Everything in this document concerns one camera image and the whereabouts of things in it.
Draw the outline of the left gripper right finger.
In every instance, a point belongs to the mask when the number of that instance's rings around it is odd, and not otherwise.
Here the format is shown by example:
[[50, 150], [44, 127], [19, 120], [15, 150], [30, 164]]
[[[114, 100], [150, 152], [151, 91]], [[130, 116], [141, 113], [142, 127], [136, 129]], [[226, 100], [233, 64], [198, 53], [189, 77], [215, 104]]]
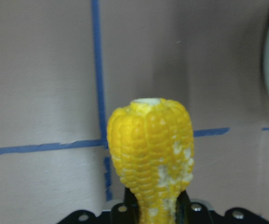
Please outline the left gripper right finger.
[[186, 190], [182, 191], [176, 200], [176, 224], [188, 224], [189, 218], [187, 209], [189, 208], [190, 204], [191, 201]]

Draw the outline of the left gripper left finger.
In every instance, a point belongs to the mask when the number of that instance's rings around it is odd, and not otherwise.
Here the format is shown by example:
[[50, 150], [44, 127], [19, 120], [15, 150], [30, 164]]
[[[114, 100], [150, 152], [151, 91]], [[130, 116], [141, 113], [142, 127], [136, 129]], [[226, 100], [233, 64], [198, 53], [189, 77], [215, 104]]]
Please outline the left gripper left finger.
[[135, 195], [130, 191], [130, 189], [125, 188], [124, 190], [124, 204], [127, 206], [128, 210], [128, 220], [130, 224], [139, 224], [140, 221], [140, 209], [138, 201]]

